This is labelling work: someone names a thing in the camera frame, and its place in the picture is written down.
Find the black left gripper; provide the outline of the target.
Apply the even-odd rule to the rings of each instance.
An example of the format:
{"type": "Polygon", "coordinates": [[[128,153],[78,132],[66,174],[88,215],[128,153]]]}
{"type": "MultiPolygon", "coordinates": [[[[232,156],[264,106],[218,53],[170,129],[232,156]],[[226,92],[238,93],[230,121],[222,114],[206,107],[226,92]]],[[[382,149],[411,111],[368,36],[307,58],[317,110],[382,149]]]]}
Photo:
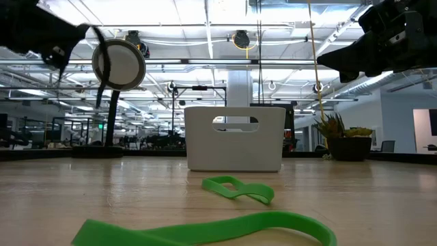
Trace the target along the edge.
{"type": "Polygon", "coordinates": [[[58,79],[70,60],[73,38],[84,38],[89,25],[73,25],[56,16],[45,0],[0,0],[0,46],[18,53],[42,53],[45,64],[59,70],[58,79]],[[26,14],[36,9],[36,37],[49,39],[42,43],[42,52],[34,44],[24,41],[24,29],[30,27],[26,14]]]}

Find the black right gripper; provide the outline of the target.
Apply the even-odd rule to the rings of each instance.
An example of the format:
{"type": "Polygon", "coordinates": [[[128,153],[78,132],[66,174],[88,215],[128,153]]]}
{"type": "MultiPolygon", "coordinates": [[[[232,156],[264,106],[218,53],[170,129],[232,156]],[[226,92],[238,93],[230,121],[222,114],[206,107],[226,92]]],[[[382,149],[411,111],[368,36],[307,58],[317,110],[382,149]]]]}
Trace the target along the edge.
{"type": "MultiPolygon", "coordinates": [[[[368,77],[425,67],[425,0],[384,0],[370,7],[358,23],[364,35],[319,56],[318,65],[358,70],[368,77]]],[[[357,72],[340,71],[339,79],[351,82],[357,72]]]]}

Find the long black rubber band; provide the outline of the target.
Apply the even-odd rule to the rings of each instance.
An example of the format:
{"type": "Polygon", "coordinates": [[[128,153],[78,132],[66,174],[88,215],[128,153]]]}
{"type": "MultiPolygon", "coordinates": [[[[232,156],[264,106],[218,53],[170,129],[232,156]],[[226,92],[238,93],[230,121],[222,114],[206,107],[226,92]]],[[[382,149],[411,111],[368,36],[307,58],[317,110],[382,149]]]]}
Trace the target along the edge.
{"type": "Polygon", "coordinates": [[[81,24],[80,27],[84,28],[85,31],[87,31],[89,28],[91,28],[94,31],[99,41],[99,49],[102,53],[103,69],[101,70],[101,75],[97,75],[97,77],[100,79],[100,86],[98,88],[98,93],[96,96],[96,108],[98,109],[100,107],[104,89],[107,83],[109,82],[109,77],[111,72],[111,61],[109,58],[105,38],[102,32],[99,30],[99,28],[95,25],[89,25],[89,24],[81,24]]]}

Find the green rubber band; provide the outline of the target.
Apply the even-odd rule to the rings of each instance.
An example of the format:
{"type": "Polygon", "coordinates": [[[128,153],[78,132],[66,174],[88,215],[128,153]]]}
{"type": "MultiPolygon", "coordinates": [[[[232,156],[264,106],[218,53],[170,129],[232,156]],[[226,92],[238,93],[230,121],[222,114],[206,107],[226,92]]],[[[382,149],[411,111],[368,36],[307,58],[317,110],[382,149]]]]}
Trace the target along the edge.
{"type": "Polygon", "coordinates": [[[204,178],[201,187],[231,200],[245,195],[262,204],[269,205],[274,199],[273,188],[262,183],[243,183],[234,176],[204,178]]]}
{"type": "Polygon", "coordinates": [[[266,211],[207,223],[130,230],[88,219],[73,238],[72,246],[193,246],[240,238],[268,228],[296,230],[322,246],[337,246],[335,233],[316,219],[286,211],[266,211]]]}

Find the white plastic bin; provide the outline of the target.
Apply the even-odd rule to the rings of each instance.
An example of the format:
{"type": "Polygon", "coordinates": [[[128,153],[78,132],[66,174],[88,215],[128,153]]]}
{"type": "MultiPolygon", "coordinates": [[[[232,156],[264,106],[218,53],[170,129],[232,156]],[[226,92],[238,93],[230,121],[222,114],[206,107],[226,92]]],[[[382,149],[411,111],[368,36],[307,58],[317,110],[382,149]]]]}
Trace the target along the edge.
{"type": "Polygon", "coordinates": [[[188,168],[196,172],[278,172],[286,110],[280,107],[188,107],[188,168]]]}

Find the black cabinet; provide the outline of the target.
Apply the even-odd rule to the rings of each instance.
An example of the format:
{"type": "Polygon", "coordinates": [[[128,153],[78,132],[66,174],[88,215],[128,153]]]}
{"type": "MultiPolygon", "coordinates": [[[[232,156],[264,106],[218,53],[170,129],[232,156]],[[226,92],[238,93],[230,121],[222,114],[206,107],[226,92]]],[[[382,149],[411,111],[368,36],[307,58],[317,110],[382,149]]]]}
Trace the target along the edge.
{"type": "Polygon", "coordinates": [[[285,109],[283,152],[293,152],[297,140],[294,133],[294,101],[291,104],[251,103],[251,107],[280,107],[285,109]]]}

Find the potted succulent plant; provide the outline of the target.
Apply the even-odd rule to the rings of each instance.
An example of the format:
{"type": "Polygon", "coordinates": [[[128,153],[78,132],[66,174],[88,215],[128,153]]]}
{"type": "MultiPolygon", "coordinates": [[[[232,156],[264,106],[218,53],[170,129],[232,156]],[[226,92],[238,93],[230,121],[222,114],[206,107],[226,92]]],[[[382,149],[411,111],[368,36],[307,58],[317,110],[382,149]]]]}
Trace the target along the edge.
{"type": "Polygon", "coordinates": [[[327,149],[336,161],[364,161],[371,150],[370,128],[346,128],[340,114],[325,115],[315,121],[315,128],[325,137],[327,149]]]}

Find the white square column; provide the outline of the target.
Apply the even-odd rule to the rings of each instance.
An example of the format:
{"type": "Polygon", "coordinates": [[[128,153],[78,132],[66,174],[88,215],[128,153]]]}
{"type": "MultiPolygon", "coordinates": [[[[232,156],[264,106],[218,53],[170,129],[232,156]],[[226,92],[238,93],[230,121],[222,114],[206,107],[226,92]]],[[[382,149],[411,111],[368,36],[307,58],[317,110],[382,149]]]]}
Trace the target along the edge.
{"type": "Polygon", "coordinates": [[[227,106],[249,107],[253,97],[253,79],[248,70],[230,70],[227,78],[227,106]]]}

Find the long ceiling light strip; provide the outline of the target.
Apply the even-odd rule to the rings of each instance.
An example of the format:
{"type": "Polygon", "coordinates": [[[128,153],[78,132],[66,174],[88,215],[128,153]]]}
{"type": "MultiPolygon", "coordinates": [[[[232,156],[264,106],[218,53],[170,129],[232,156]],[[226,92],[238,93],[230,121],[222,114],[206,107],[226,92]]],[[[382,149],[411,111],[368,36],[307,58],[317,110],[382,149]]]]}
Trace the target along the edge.
{"type": "Polygon", "coordinates": [[[146,59],[146,64],[314,65],[310,59],[146,59]]]}

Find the black wall monitor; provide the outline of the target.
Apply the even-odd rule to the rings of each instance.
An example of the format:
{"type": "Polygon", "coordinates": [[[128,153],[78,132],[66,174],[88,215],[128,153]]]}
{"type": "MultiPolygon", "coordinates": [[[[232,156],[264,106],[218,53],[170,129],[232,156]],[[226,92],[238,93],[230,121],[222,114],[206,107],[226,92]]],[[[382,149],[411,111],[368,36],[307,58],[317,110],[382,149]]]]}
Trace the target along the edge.
{"type": "Polygon", "coordinates": [[[437,136],[437,109],[429,110],[429,123],[432,136],[437,136]]]}

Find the black workstation frame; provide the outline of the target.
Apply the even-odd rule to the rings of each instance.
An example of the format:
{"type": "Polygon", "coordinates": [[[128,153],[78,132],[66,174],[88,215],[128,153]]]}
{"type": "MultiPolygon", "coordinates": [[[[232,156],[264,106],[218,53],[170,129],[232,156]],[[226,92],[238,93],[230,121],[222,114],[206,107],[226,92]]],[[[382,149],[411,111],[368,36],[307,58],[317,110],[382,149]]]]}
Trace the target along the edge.
{"type": "Polygon", "coordinates": [[[182,87],[178,87],[178,89],[181,89],[182,91],[176,96],[174,94],[171,94],[171,134],[174,135],[175,134],[175,101],[176,99],[183,95],[183,93],[186,90],[192,90],[192,91],[207,91],[207,90],[212,90],[213,92],[215,92],[217,95],[219,95],[219,97],[221,98],[221,100],[225,103],[225,106],[227,106],[227,88],[226,87],[219,87],[219,86],[207,86],[207,85],[193,85],[193,86],[182,86],[182,87]],[[221,94],[218,93],[218,90],[223,90],[224,91],[224,96],[222,96],[221,94]]]}

